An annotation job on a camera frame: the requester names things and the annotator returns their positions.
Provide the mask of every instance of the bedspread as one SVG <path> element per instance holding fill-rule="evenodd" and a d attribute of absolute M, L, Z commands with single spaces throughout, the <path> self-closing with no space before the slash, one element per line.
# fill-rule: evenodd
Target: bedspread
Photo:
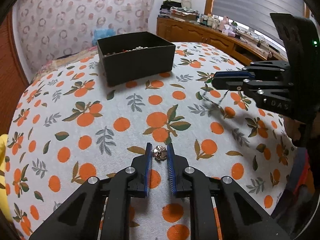
<path fill-rule="evenodd" d="M 218 102 L 226 91 L 206 89 L 204 82 L 242 65 L 207 44 L 175 45 L 168 73 L 108 87 L 95 55 L 23 93 L 6 153 L 8 201 L 22 236 L 90 176 L 105 179 L 130 166 L 147 142 L 172 142 L 176 154 L 207 176 L 232 176 L 271 214 L 296 154 L 282 117 L 258 109 L 241 92 L 226 93 L 214 107 L 208 100 Z M 167 164 L 154 160 L 149 197 L 132 198 L 130 239 L 190 239 L 189 219 L 188 200 L 171 195 Z"/>

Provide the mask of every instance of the open box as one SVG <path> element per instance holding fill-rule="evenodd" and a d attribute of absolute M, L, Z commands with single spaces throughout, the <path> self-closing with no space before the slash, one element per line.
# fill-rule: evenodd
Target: open box
<path fill-rule="evenodd" d="M 148 48 L 132 50 L 137 47 Z M 100 62 L 111 87 L 171 71 L 175 48 L 171 42 L 149 32 L 126 33 L 98 40 Z"/>

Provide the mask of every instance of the flower charm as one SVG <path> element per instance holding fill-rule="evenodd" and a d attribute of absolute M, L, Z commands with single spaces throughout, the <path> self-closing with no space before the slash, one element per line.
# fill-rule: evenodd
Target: flower charm
<path fill-rule="evenodd" d="M 157 161 L 165 161 L 167 159 L 167 149 L 158 145 L 153 149 L 153 157 Z"/>

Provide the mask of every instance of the window blind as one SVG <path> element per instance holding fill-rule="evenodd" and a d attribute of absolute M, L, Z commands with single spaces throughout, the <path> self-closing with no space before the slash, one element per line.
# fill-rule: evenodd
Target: window blind
<path fill-rule="evenodd" d="M 303 16 L 303 0 L 213 0 L 212 14 L 228 16 L 283 45 L 270 13 Z"/>

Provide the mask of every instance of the yellow cloth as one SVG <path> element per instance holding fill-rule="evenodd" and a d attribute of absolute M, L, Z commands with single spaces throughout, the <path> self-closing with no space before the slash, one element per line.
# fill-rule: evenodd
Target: yellow cloth
<path fill-rule="evenodd" d="M 0 171 L 3 171 L 3 172 L 5 171 L 4 156 L 5 156 L 5 146 L 7 144 L 7 139 L 8 139 L 7 134 L 3 134 L 0 136 Z M 4 176 L 0 175 L 0 183 L 5 186 Z M 2 188 L 0 188 L 0 209 L 4 214 L 5 218 L 10 222 L 12 222 L 12 216 L 9 210 L 6 190 Z"/>

